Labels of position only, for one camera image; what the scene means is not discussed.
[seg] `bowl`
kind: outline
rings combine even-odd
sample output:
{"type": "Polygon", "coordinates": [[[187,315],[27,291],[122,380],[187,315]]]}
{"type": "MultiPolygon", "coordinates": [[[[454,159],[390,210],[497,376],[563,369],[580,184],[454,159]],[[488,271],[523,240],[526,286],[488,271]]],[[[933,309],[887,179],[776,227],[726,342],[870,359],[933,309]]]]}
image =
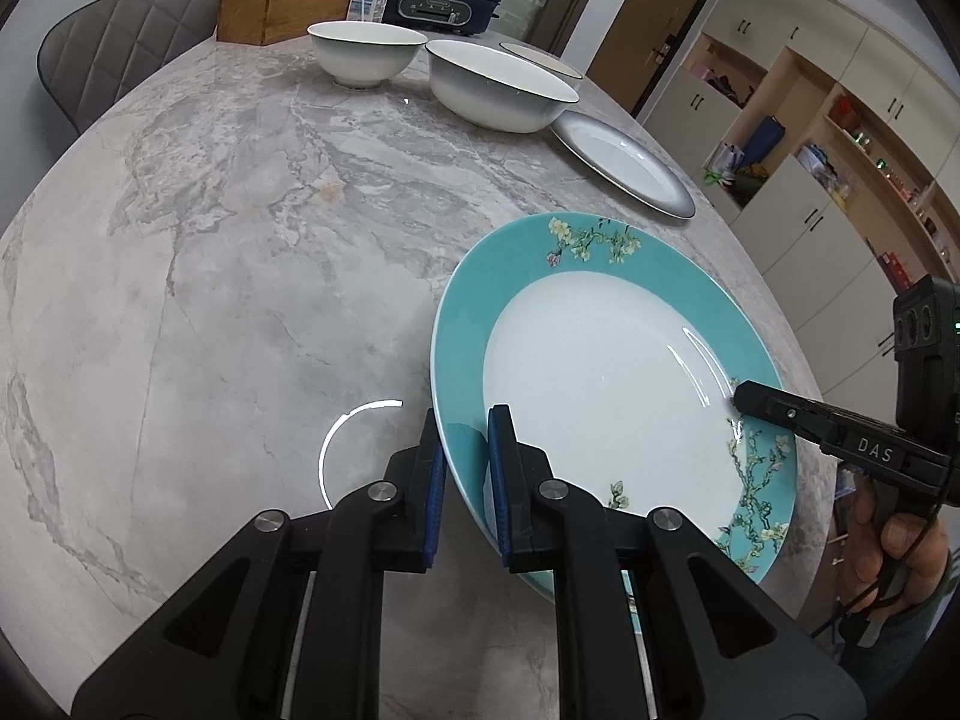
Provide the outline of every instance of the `bowl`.
{"type": "Polygon", "coordinates": [[[542,52],[522,43],[507,43],[506,41],[502,42],[500,47],[506,52],[514,53],[521,59],[526,59],[528,62],[541,66],[544,70],[551,71],[554,76],[557,76],[561,81],[565,81],[571,89],[576,89],[584,79],[584,75],[580,71],[571,68],[566,62],[560,61],[552,53],[542,52]]]}
{"type": "Polygon", "coordinates": [[[554,74],[507,52],[460,40],[431,40],[426,50],[437,100],[480,127],[536,132],[580,100],[554,74]]]}
{"type": "Polygon", "coordinates": [[[371,89],[409,65],[426,35],[381,22],[323,22],[306,31],[320,66],[350,89],[371,89]]]}

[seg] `gray wall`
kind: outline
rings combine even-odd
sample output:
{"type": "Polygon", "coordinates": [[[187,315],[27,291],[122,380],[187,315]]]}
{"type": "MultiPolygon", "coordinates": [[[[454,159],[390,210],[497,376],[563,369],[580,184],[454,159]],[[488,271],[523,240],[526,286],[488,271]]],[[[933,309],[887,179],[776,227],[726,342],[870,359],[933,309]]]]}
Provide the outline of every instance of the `gray wall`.
{"type": "Polygon", "coordinates": [[[51,26],[91,1],[21,0],[0,29],[0,231],[75,137],[40,86],[37,50],[51,26]]]}

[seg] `teal plate rim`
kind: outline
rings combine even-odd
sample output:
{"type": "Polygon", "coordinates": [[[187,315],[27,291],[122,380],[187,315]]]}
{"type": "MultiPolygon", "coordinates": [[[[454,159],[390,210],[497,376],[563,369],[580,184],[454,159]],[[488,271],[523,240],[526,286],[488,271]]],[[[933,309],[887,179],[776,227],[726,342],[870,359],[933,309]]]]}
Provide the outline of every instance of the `teal plate rim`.
{"type": "MultiPolygon", "coordinates": [[[[575,269],[615,275],[670,304],[712,348],[733,386],[748,379],[782,386],[746,314],[707,271],[666,242],[622,221],[576,212],[530,215],[491,231],[459,262],[440,298],[430,343],[430,383],[440,442],[454,481],[495,548],[483,492],[488,476],[483,402],[487,339],[503,308],[521,289],[555,272],[575,269]],[[504,252],[520,252],[521,264],[505,259],[504,252]],[[481,304],[484,316],[477,322],[481,304]]],[[[731,522],[714,541],[760,581],[784,544],[793,515],[797,448],[792,434],[747,416],[742,418],[740,435],[739,442],[728,442],[727,450],[743,491],[731,522]]],[[[622,508],[618,505],[622,493],[611,488],[607,505],[622,508]]],[[[552,597],[549,572],[526,578],[552,597]]]]}

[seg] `hand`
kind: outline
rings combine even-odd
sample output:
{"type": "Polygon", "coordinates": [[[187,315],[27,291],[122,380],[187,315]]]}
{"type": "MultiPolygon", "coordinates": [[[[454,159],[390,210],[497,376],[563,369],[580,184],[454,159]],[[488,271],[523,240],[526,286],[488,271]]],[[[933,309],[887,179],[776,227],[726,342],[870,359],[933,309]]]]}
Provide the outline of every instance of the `hand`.
{"type": "MultiPolygon", "coordinates": [[[[917,540],[917,536],[920,536],[920,530],[923,530],[925,521],[921,517],[916,517],[915,514],[894,514],[887,520],[883,533],[878,538],[872,525],[876,509],[877,494],[874,483],[867,477],[856,474],[856,493],[851,510],[853,516],[848,524],[847,546],[838,581],[840,600],[844,604],[850,603],[877,580],[883,565],[884,552],[891,557],[903,557],[917,540]]],[[[923,603],[939,586],[940,579],[947,570],[948,560],[949,539],[938,519],[907,561],[910,575],[904,586],[904,595],[893,605],[872,613],[870,618],[885,620],[923,603]]],[[[853,611],[868,607],[874,600],[877,600],[877,591],[853,607],[853,611]]]]}

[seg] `oval plate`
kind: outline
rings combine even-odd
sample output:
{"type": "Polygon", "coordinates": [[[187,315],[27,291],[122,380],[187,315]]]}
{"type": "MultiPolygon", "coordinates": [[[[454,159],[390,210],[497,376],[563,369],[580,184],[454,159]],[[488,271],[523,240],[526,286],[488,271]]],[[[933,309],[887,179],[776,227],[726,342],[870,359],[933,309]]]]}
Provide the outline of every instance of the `oval plate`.
{"type": "Polygon", "coordinates": [[[563,112],[550,128],[564,146],[627,194],[671,217],[691,218],[697,212],[683,181],[629,135],[577,111],[563,112]]]}
{"type": "MultiPolygon", "coordinates": [[[[747,317],[702,269],[620,221],[541,214],[484,237],[446,286],[430,350],[457,487],[496,546],[487,410],[615,509],[675,506],[756,581],[786,537],[794,437],[731,404],[780,386],[747,317]]],[[[528,575],[552,595],[549,572],[528,575]]]]}

